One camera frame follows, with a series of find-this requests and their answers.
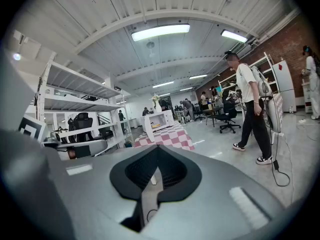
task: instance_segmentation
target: flower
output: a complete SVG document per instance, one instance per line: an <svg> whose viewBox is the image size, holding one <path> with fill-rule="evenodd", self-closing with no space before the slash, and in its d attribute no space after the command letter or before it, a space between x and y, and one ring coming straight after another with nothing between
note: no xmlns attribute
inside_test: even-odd
<svg viewBox="0 0 320 240"><path fill-rule="evenodd" d="M159 97L158 95L152 96L152 101L153 101L153 102L156 102L156 101L158 101L158 100L160 100L160 97Z"/></svg>

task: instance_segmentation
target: vase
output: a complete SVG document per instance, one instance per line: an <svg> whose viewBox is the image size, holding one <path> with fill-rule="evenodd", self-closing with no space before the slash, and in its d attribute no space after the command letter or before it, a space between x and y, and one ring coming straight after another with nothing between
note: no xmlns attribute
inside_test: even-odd
<svg viewBox="0 0 320 240"><path fill-rule="evenodd" d="M159 104L159 101L156 101L156 102L155 102L155 111L156 111L157 113L162 112L162 108L161 108L161 106L160 106L160 104Z"/></svg>

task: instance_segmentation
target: man's left hand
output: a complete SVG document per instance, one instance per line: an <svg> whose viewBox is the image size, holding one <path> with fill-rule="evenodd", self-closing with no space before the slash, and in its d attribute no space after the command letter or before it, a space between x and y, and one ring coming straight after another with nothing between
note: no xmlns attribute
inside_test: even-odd
<svg viewBox="0 0 320 240"><path fill-rule="evenodd" d="M260 105L258 103L254 103L254 114L256 116L260 116L261 111L262 108L260 107Z"/></svg>

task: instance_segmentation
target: black pants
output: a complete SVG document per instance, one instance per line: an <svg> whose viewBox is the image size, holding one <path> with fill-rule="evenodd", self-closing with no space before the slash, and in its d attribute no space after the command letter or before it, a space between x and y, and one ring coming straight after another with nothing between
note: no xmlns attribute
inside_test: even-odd
<svg viewBox="0 0 320 240"><path fill-rule="evenodd" d="M264 120L264 102L259 99L259 105L262 108L260 115L255 115L254 101L246 102L246 114L242 126L242 137L238 143L239 147L243 148L247 145L251 130L253 130L256 142L262 151L262 157L267 159L271 155L270 138Z"/></svg>

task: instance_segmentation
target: sneakers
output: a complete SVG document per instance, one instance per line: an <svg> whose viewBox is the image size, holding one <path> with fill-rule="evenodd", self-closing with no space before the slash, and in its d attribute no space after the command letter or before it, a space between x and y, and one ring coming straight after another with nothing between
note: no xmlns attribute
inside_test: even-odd
<svg viewBox="0 0 320 240"><path fill-rule="evenodd" d="M255 161L258 165L268 165L272 163L272 156L270 156L268 159L263 158L262 156L257 158Z"/></svg>
<svg viewBox="0 0 320 240"><path fill-rule="evenodd" d="M239 147L239 145L238 145L237 143L234 143L234 144L232 145L232 148L233 148L234 150L239 150L239 151L242 151L242 152L246 150L245 147Z"/></svg>

